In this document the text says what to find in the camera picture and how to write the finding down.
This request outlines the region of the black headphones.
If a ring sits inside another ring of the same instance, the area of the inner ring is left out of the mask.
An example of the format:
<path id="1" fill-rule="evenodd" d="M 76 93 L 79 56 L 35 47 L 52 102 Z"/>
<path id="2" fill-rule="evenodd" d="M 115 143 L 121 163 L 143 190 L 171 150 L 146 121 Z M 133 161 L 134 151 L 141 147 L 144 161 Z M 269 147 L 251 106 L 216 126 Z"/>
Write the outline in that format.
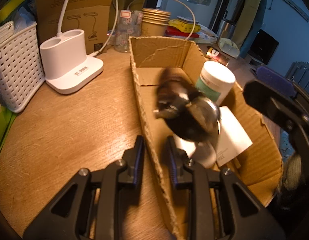
<path id="1" fill-rule="evenodd" d="M 218 105 L 176 68 L 165 68 L 160 72 L 155 94 L 154 116 L 163 119 L 172 130 L 176 146 L 204 167 L 213 167 L 221 132 Z"/>

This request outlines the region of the white round jar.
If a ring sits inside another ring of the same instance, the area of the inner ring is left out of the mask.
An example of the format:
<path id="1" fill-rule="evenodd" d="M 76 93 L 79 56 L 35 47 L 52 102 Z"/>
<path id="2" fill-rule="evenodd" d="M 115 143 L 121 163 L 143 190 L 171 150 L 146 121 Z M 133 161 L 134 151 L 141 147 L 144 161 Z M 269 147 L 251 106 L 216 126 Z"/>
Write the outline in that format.
<path id="1" fill-rule="evenodd" d="M 236 77 L 223 64 L 206 61 L 201 69 L 195 87 L 211 101 L 220 105 L 232 89 Z"/>

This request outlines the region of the red gold tin can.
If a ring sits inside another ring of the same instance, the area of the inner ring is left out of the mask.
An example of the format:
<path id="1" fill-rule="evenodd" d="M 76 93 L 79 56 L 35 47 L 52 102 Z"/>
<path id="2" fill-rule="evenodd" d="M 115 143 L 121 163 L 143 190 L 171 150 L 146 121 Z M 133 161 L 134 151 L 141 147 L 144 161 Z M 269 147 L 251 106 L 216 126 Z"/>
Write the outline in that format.
<path id="1" fill-rule="evenodd" d="M 228 66 L 229 59 L 221 54 L 217 49 L 215 49 L 212 46 L 207 46 L 208 50 L 206 52 L 206 57 L 210 60 L 216 61 L 220 64 L 223 64 L 224 66 Z"/>

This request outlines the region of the open cardboard box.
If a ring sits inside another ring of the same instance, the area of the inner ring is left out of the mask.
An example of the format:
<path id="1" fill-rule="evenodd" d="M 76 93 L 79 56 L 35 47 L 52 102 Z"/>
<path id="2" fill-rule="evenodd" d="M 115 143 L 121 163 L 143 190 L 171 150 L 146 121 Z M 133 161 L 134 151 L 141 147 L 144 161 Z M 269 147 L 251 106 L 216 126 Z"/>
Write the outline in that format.
<path id="1" fill-rule="evenodd" d="M 243 89 L 215 103 L 195 82 L 206 64 L 198 46 L 168 37 L 131 37 L 139 115 L 161 214 L 177 239 L 284 239 L 267 210 L 282 157 Z"/>

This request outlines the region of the clear tissue box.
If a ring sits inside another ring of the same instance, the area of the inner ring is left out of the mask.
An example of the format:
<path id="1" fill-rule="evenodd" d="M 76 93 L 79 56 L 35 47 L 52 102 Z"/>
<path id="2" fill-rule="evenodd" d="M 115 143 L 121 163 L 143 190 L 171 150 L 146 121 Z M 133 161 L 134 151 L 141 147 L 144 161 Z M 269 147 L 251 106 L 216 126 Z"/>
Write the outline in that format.
<path id="1" fill-rule="evenodd" d="M 218 47 L 223 53 L 233 58 L 237 59 L 240 55 L 238 46 L 229 38 L 220 38 L 218 41 Z"/>

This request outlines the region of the steel thermos mug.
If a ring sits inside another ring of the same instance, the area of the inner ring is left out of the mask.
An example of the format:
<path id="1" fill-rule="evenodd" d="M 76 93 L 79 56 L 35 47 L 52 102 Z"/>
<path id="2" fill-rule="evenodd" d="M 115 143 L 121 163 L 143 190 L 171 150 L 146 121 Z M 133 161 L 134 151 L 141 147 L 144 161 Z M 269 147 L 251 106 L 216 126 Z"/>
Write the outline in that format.
<path id="1" fill-rule="evenodd" d="M 220 38 L 229 38 L 232 39 L 235 31 L 235 23 L 230 20 L 222 19 L 217 31 L 217 37 Z"/>

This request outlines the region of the white desk lamp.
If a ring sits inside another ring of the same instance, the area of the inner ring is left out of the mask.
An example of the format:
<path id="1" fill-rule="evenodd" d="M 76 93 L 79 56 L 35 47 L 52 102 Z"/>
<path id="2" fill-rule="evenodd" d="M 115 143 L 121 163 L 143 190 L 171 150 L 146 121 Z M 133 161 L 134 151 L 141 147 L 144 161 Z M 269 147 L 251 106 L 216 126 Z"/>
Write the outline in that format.
<path id="1" fill-rule="evenodd" d="M 85 32 L 73 29 L 62 32 L 62 22 L 69 0 L 63 2 L 56 36 L 40 45 L 45 81 L 60 94 L 73 94 L 104 70 L 104 62 L 87 55 Z"/>

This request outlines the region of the yellow packet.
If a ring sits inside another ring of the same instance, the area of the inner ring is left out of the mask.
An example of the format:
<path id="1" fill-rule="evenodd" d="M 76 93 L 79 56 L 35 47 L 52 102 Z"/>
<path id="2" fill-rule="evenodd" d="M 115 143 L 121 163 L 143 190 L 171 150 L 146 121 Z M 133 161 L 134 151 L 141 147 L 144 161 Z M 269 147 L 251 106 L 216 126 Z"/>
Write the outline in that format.
<path id="1" fill-rule="evenodd" d="M 168 26 L 174 27 L 184 33 L 190 33 L 191 31 L 197 33 L 201 30 L 200 25 L 193 25 L 193 23 L 187 23 L 179 19 L 169 20 Z"/>

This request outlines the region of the red book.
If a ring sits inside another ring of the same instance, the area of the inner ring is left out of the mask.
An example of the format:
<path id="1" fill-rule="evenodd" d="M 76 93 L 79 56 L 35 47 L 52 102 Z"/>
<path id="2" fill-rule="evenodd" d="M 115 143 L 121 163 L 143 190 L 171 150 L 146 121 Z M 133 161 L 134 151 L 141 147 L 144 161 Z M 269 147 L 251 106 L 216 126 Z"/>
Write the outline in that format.
<path id="1" fill-rule="evenodd" d="M 188 37 L 189 33 L 184 33 L 182 31 L 178 30 L 177 28 L 168 25 L 167 29 L 165 31 L 165 35 L 166 36 Z"/>

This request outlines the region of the white plastic basket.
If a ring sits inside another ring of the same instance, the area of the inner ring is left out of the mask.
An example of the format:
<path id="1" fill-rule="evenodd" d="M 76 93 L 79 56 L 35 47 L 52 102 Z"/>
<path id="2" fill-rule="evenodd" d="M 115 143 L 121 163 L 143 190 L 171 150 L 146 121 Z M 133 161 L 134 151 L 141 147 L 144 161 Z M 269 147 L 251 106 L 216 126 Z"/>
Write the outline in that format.
<path id="1" fill-rule="evenodd" d="M 8 40 L 11 58 L 1 71 L 7 79 L 3 99 L 9 110 L 22 112 L 45 81 L 37 42 L 36 23 L 14 34 Z"/>

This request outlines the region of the stack of paper cups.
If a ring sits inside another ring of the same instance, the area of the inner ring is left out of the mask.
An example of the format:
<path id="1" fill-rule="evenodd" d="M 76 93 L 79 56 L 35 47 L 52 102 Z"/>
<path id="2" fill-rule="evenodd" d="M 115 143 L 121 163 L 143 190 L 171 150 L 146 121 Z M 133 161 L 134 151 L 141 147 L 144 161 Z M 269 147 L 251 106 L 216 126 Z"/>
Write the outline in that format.
<path id="1" fill-rule="evenodd" d="M 141 36 L 164 36 L 171 13 L 159 9 L 143 8 Z"/>

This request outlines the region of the brown lamp packaging box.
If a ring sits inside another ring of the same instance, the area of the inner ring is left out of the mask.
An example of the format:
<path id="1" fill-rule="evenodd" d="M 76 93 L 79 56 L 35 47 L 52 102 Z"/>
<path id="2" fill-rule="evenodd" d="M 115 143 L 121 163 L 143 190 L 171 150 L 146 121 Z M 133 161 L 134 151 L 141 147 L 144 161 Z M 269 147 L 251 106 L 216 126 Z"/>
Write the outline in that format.
<path id="1" fill-rule="evenodd" d="M 65 0 L 35 0 L 39 42 L 56 36 L 60 12 Z M 62 32 L 85 32 L 87 54 L 99 50 L 107 40 L 112 0 L 69 0 L 62 22 Z"/>

